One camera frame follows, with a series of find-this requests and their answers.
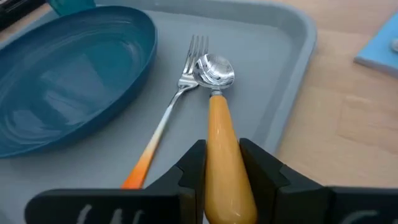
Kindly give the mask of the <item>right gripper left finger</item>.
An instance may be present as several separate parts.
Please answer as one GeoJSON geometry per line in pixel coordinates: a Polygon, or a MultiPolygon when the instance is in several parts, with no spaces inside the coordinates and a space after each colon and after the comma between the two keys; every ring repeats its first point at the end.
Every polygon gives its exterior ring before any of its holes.
{"type": "Polygon", "coordinates": [[[53,189],[27,203],[27,223],[202,223],[206,142],[144,189],[53,189]]]}

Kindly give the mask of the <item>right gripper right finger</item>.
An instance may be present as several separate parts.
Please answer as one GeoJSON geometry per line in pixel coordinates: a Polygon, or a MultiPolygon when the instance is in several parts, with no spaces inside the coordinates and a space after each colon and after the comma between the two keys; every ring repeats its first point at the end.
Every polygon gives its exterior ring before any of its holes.
{"type": "Polygon", "coordinates": [[[397,223],[397,189],[324,186],[239,141],[259,223],[397,223]]]}

